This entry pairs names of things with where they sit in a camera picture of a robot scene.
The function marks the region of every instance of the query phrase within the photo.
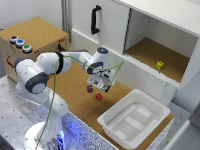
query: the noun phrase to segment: white robotic arm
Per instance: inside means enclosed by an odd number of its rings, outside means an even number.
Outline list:
[[[29,57],[20,57],[15,61],[15,71],[20,78],[20,82],[17,83],[17,93],[24,99],[36,103],[43,104],[47,108],[50,108],[50,104],[53,97],[53,91],[46,87],[47,81],[49,80],[48,74],[55,73],[56,62],[57,64],[56,73],[66,73],[70,67],[72,61],[76,61],[90,77],[88,82],[95,87],[108,91],[110,86],[114,85],[115,71],[109,68],[109,56],[108,50],[105,48],[98,48],[96,53],[91,56],[86,50],[80,51],[64,51],[42,53],[38,56],[37,61],[34,62]],[[55,94],[54,103],[51,109],[49,121],[46,129],[40,140],[39,147],[41,149],[51,149],[52,143],[57,137],[60,137],[63,130],[62,127],[62,116],[67,114],[68,105],[66,102]],[[43,128],[39,130],[34,140],[40,138]],[[64,139],[63,144],[59,145],[59,149],[66,149]]]

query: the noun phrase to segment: black handle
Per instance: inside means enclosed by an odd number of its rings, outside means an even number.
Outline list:
[[[92,10],[92,23],[91,23],[91,31],[92,34],[98,33],[100,30],[96,28],[96,12],[101,10],[101,7],[96,5],[96,8]]]

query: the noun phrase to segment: brown box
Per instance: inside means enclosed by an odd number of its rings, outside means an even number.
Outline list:
[[[26,44],[32,46],[33,51],[26,54],[22,52],[22,49],[16,48],[16,45],[10,44],[12,35],[17,35],[19,39],[25,40]],[[69,50],[69,35],[39,17],[0,31],[0,50],[6,74],[18,82],[19,78],[14,69],[14,62],[17,58],[27,55],[36,61],[40,53],[58,52],[58,44]]]

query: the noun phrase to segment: shelf compartment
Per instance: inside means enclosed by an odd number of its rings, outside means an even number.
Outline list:
[[[149,65],[166,76],[181,82],[190,58],[173,51],[149,38],[144,38],[125,51],[126,54]],[[164,68],[156,68],[158,61],[164,62]]]

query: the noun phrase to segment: white container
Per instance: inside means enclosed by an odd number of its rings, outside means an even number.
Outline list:
[[[105,133],[126,149],[137,148],[168,116],[170,109],[135,89],[97,121]]]

